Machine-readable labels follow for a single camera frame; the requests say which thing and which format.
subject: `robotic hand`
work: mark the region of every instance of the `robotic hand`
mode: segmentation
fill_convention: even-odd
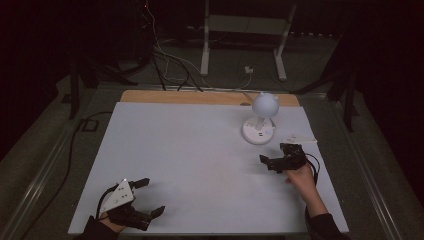
[[[300,144],[280,143],[280,149],[284,152],[283,158],[269,159],[259,155],[261,163],[268,166],[268,170],[282,173],[284,170],[297,170],[308,161]]]
[[[128,182],[124,179],[119,185],[117,184],[114,187],[109,188],[100,198],[97,207],[96,219],[99,219],[99,212],[107,211],[108,217],[112,223],[146,231],[150,222],[162,215],[165,210],[165,206],[161,206],[148,214],[138,212],[131,206],[135,200],[132,189],[147,186],[149,181],[150,179],[148,178],[144,178],[136,182]],[[105,196],[112,191],[112,195],[100,208]]]

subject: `white ball stand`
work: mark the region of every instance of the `white ball stand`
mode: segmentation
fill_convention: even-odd
[[[270,93],[260,93],[253,102],[253,111],[258,117],[247,119],[242,127],[243,137],[249,143],[261,145],[269,142],[274,134],[275,126],[271,120],[280,107],[278,97]]]
[[[273,126],[271,119],[251,117],[244,122],[242,133],[246,141],[252,144],[261,145],[271,140],[274,130],[275,127]]]

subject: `small white base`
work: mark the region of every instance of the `small white base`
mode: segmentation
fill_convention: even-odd
[[[275,127],[271,120],[267,118],[264,120],[261,130],[256,130],[255,127],[257,122],[258,117],[247,119],[243,124],[241,132],[246,141],[256,145],[262,145],[271,140]]]

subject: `forearm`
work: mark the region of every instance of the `forearm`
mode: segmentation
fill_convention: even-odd
[[[303,194],[302,198],[308,208],[309,217],[313,218],[315,216],[328,213],[327,207],[316,189]]]

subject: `power cord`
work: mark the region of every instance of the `power cord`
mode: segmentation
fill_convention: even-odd
[[[68,165],[66,168],[66,173],[65,176],[62,179],[62,182],[60,183],[58,189],[56,190],[56,192],[53,194],[53,196],[50,198],[50,200],[47,202],[47,204],[44,206],[44,208],[40,211],[40,213],[35,217],[35,219],[31,222],[31,224],[28,226],[27,230],[24,232],[24,234],[21,237],[21,240],[25,239],[26,236],[28,235],[28,233],[30,232],[30,230],[34,227],[35,223],[40,219],[40,217],[45,213],[45,211],[47,210],[47,208],[50,206],[50,204],[56,199],[56,197],[59,195],[60,191],[62,190],[63,186],[66,183],[66,180],[68,179],[69,173],[71,171],[71,163],[72,163],[72,153],[73,153],[73,145],[74,145],[74,141],[75,141],[75,136],[78,133],[78,131],[83,127],[86,126],[90,121],[92,121],[91,118],[100,115],[100,114],[111,114],[112,112],[98,112],[95,113],[85,119],[81,119],[80,122],[78,123],[78,126],[75,128],[74,132],[72,133],[72,137],[71,137],[71,143],[70,143],[70,149],[69,149],[69,154],[68,154]]]

